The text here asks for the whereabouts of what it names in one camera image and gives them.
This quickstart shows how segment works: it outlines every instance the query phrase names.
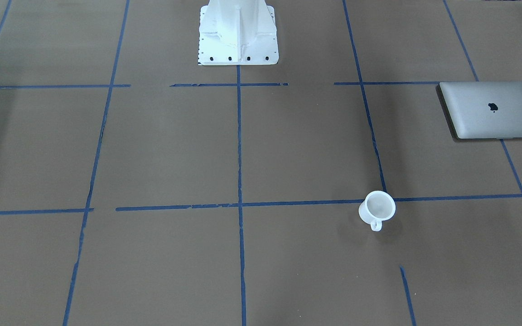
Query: mug handle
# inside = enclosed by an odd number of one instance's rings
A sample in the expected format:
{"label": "mug handle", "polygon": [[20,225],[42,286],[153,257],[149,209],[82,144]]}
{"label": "mug handle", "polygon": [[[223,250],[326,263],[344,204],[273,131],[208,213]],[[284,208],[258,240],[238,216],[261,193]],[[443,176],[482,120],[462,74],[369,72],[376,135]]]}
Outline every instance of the mug handle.
{"label": "mug handle", "polygon": [[382,221],[372,221],[370,226],[372,227],[372,231],[380,231],[382,229]]}

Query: silver laptop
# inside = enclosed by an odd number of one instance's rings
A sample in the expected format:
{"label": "silver laptop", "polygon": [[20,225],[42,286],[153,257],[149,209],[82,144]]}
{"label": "silver laptop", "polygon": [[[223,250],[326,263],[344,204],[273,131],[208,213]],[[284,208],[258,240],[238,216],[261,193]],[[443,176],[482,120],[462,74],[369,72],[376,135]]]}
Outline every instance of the silver laptop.
{"label": "silver laptop", "polygon": [[522,82],[441,82],[456,137],[522,137]]}

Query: cup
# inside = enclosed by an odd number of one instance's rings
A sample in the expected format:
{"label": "cup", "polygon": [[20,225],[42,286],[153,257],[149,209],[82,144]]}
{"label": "cup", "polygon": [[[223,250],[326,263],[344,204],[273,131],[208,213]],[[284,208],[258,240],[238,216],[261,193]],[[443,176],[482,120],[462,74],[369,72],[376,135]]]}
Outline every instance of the cup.
{"label": "cup", "polygon": [[396,203],[386,192],[375,190],[366,196],[358,209],[362,221],[368,223],[372,231],[382,229],[382,221],[386,221],[396,213]]}

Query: white plastic stand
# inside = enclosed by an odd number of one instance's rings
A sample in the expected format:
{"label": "white plastic stand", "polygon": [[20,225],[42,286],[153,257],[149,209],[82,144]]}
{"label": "white plastic stand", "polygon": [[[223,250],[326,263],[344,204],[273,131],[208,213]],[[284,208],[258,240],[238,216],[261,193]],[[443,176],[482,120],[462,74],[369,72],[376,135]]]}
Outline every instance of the white plastic stand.
{"label": "white plastic stand", "polygon": [[210,0],[201,8],[198,63],[276,64],[275,10],[265,0]]}

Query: apple logo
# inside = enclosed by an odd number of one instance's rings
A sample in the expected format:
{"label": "apple logo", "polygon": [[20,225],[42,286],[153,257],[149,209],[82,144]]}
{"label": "apple logo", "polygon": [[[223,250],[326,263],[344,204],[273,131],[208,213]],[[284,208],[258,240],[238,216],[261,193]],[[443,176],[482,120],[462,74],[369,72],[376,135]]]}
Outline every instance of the apple logo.
{"label": "apple logo", "polygon": [[499,110],[499,107],[495,103],[489,103],[488,106],[491,108],[491,111],[495,113],[497,110]]}

